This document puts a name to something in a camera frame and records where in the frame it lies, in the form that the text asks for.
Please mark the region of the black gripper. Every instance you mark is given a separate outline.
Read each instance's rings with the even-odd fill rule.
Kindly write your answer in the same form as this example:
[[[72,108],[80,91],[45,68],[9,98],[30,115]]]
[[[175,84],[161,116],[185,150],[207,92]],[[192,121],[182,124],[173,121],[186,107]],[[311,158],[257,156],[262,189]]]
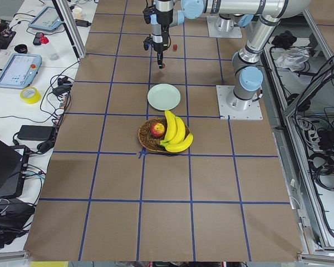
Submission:
[[[152,26],[152,45],[156,53],[157,64],[163,64],[163,52],[168,49],[170,43],[169,28],[163,26]]]

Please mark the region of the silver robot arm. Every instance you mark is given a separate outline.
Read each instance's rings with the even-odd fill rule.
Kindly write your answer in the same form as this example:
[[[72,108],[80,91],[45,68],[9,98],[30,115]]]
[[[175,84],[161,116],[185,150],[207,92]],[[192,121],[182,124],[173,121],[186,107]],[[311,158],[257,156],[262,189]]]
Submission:
[[[227,104],[236,111],[250,108],[253,97],[263,82],[263,73],[257,67],[261,53],[280,19],[261,15],[248,35],[247,43],[232,59],[235,86],[227,96]]]
[[[146,24],[152,33],[144,41],[144,48],[156,52],[159,68],[163,68],[163,52],[169,48],[169,28],[180,25],[185,18],[196,19],[203,13],[258,16],[258,21],[245,46],[238,52],[242,62],[252,65],[259,61],[266,42],[284,18],[303,12],[310,1],[181,1],[181,10],[175,11],[175,1],[151,1],[143,10]]]

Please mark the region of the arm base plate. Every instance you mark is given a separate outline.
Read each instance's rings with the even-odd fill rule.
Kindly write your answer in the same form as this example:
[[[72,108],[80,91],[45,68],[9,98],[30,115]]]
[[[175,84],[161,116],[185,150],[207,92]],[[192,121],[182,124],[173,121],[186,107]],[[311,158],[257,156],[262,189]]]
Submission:
[[[208,16],[207,26],[210,38],[242,38],[240,27],[231,18]]]
[[[234,86],[217,85],[219,117],[222,120],[263,120],[255,92],[251,100],[240,100],[234,95]]]

